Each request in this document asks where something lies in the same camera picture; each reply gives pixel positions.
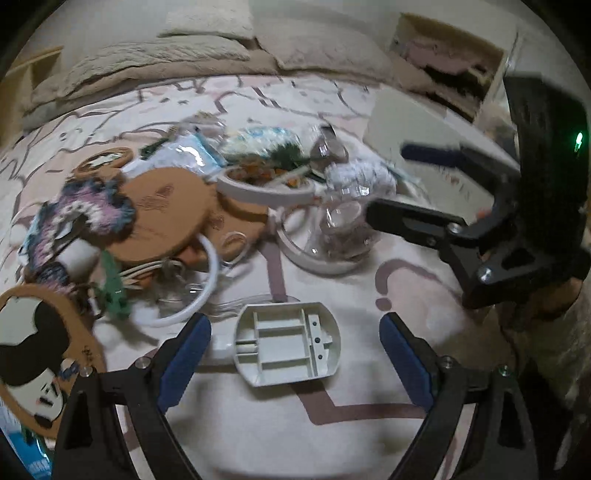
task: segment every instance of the plastic tray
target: plastic tray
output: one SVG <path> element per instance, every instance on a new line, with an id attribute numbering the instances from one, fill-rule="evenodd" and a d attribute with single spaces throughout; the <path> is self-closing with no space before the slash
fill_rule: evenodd
<path id="1" fill-rule="evenodd" d="M 247 305 L 234 338 L 236 368 L 253 387 L 329 377 L 339 366 L 339 327 L 321 303 Z"/>

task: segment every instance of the blue gripper pad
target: blue gripper pad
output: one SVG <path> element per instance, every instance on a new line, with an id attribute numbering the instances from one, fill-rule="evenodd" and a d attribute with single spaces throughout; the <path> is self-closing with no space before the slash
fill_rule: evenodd
<path id="1" fill-rule="evenodd" d="M 160 395 L 157 404 L 163 414 L 181 401 L 195 373 L 195 368 L 212 338 L 212 324 L 209 323 L 209 319 L 200 313 L 196 315 L 199 315 L 200 319 L 195 323 L 193 330 L 187 335 L 160 379 Z"/>
<path id="2" fill-rule="evenodd" d="M 413 404 L 429 411 L 434 403 L 431 376 L 387 313 L 379 323 L 379 340 Z"/>

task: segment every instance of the green led light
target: green led light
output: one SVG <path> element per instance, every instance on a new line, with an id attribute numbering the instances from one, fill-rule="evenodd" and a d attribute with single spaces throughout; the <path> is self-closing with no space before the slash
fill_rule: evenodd
<path id="1" fill-rule="evenodd" d="M 581 148 L 581 145 L 583 145 L 583 133 L 579 132 L 579 134 L 577 135 L 577 141 L 574 144 L 574 152 L 577 153 L 579 151 L 579 148 Z"/>

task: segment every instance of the cork coaster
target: cork coaster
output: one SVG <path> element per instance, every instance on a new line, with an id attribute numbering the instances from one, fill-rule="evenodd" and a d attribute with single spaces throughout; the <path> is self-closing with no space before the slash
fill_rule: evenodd
<path id="1" fill-rule="evenodd" d="M 0 397 L 24 426 L 56 438 L 83 367 L 106 371 L 100 345 L 68 298 L 35 284 L 0 297 Z"/>
<path id="2" fill-rule="evenodd" d="M 110 160 L 108 155 L 120 155 L 119 158 Z M 116 177 L 119 169 L 134 159 L 134 151 L 128 147 L 114 147 L 103 150 L 72 170 L 72 175 L 78 180 L 83 180 L 94 175 L 99 177 Z"/>
<path id="3" fill-rule="evenodd" d="M 220 256 L 230 261 L 244 248 L 244 239 L 236 238 L 222 244 L 230 232 L 241 232 L 249 243 L 256 242 L 267 225 L 267 207 L 239 202 L 218 193 L 215 185 L 209 185 L 212 209 L 202 233 L 213 243 Z M 207 267 L 207 254 L 196 238 L 176 257 L 190 268 Z"/>
<path id="4" fill-rule="evenodd" d="M 203 180 L 184 168 L 155 168 L 124 183 L 121 193 L 137 216 L 126 239 L 109 251 L 120 262 L 137 265 L 175 254 L 202 230 L 211 195 Z"/>

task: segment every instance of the black and white drawing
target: black and white drawing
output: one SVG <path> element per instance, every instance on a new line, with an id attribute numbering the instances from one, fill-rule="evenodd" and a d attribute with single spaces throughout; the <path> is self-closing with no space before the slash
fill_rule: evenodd
<path id="1" fill-rule="evenodd" d="M 59 313 L 43 300 L 11 297 L 0 310 L 0 381 L 45 429 L 66 402 L 57 377 L 69 345 Z"/>

